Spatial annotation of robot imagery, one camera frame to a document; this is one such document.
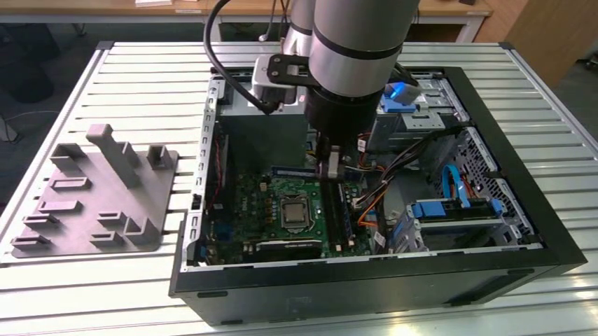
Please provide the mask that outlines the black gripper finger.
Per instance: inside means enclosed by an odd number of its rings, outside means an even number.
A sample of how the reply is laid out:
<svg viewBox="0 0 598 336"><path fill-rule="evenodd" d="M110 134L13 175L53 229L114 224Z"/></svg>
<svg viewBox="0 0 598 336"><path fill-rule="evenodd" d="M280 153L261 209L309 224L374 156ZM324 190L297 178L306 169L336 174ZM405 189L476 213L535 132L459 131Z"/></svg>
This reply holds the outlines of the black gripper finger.
<svg viewBox="0 0 598 336"><path fill-rule="evenodd" d="M321 181L344 180L346 144L345 136L316 133L316 175Z"/></svg>

